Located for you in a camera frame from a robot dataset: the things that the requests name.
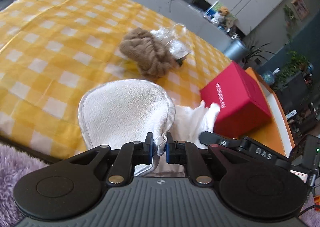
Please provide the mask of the white bath mitt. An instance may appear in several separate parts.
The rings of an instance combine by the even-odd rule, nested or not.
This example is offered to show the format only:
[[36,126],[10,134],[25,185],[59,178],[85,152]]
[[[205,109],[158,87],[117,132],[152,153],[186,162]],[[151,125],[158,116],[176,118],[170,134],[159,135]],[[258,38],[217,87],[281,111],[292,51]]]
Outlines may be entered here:
[[136,166],[138,177],[148,175],[158,166],[175,114],[175,105],[167,92],[141,79],[105,83],[87,92],[78,107],[79,126],[88,149],[100,145],[120,149],[128,142],[143,142],[152,133],[152,163]]

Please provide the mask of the brown knitted scarf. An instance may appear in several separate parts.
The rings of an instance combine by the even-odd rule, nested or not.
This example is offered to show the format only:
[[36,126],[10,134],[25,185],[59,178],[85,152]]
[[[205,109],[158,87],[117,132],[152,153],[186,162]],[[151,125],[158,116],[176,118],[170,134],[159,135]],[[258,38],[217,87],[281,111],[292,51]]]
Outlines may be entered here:
[[148,30],[140,27],[128,32],[119,45],[120,52],[133,60],[142,76],[158,79],[178,68],[169,49]]

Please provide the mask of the clear plastic gift bag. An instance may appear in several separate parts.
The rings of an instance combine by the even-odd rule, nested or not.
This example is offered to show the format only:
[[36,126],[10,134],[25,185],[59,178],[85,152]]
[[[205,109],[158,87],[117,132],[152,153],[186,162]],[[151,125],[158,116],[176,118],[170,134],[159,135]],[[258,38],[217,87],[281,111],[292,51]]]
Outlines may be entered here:
[[158,30],[151,30],[150,33],[168,48],[179,66],[182,66],[187,55],[192,52],[192,44],[187,40],[189,32],[184,24],[177,23],[171,27],[161,26]]

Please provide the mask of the orange open cardboard box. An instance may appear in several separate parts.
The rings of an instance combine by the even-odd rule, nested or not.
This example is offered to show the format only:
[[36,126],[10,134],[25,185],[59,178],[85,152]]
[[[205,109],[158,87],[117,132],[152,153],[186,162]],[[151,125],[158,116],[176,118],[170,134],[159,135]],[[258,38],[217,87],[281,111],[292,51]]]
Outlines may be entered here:
[[295,143],[276,93],[253,68],[247,68],[246,72],[259,85],[271,112],[271,120],[268,123],[253,129],[246,135],[288,158]]

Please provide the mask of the red cube box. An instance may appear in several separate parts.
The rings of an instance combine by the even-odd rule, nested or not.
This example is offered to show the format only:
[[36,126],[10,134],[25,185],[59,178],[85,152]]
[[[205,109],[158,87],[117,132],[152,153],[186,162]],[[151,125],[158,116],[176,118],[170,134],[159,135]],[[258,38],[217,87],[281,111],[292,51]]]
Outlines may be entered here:
[[213,131],[224,137],[240,137],[271,120],[259,85],[235,62],[201,89],[200,97],[206,107],[212,103],[220,106]]

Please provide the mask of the blue water jug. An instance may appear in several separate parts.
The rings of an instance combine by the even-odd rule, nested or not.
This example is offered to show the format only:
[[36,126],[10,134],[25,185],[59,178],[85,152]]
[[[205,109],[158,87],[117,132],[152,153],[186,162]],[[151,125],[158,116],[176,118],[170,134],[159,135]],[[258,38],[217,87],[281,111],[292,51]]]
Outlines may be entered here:
[[264,82],[271,86],[276,81],[276,75],[280,71],[280,68],[276,68],[274,71],[266,71],[261,75],[261,78],[264,80]]

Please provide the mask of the grey metal trash bin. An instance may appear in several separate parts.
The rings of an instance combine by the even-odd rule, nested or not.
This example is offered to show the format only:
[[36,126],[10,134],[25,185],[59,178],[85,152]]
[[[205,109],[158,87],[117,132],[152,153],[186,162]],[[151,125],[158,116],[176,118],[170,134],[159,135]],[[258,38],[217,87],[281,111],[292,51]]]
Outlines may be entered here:
[[230,46],[223,52],[226,57],[234,62],[241,62],[249,50],[242,40],[233,40]]

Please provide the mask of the hanging ivy plant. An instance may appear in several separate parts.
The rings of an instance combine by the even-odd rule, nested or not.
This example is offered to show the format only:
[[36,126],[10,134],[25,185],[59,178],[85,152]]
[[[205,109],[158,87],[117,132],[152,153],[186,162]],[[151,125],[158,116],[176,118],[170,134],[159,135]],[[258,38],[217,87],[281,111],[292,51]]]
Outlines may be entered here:
[[273,90],[277,91],[287,86],[287,80],[294,77],[299,72],[306,72],[310,62],[307,58],[298,53],[293,47],[293,32],[297,27],[297,18],[293,10],[285,5],[283,8],[286,22],[286,35],[288,42],[284,45],[289,60],[276,74]]

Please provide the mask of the tall floor plant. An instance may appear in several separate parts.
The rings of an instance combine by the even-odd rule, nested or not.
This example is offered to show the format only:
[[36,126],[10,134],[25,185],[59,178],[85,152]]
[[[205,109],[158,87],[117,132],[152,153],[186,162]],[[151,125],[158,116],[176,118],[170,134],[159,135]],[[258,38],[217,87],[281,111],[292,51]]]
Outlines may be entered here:
[[270,45],[271,42],[260,44],[259,40],[256,38],[255,33],[251,33],[245,38],[245,46],[247,49],[246,56],[244,57],[244,66],[249,64],[249,61],[254,61],[257,58],[262,58],[267,61],[267,58],[263,56],[263,53],[268,53],[270,55],[275,55],[274,52],[267,50],[266,47]]

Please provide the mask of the purple fluffy blanket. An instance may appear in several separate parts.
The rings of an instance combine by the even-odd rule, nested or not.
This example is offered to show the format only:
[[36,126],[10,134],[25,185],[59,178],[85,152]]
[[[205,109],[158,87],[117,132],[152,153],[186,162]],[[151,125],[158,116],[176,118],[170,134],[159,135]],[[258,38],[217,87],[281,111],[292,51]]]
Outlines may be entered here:
[[0,160],[1,226],[14,226],[23,218],[13,197],[16,183],[26,174],[48,165],[38,158],[4,144],[1,144]]

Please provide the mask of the teddy bear on console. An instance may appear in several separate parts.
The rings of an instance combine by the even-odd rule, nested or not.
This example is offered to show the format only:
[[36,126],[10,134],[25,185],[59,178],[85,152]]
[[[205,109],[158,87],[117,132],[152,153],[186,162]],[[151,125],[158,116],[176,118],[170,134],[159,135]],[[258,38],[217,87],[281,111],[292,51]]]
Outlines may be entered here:
[[211,19],[212,23],[216,26],[219,26],[220,23],[224,21],[224,19],[229,15],[229,9],[227,7],[222,6],[219,10],[214,14],[213,18]]

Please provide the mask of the framed wall picture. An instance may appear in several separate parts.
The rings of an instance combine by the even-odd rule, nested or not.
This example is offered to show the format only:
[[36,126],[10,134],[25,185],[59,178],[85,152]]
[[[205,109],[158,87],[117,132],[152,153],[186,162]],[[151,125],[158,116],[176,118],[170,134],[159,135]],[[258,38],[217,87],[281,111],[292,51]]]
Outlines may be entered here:
[[293,0],[291,2],[300,20],[305,19],[309,15],[309,9],[304,0]]

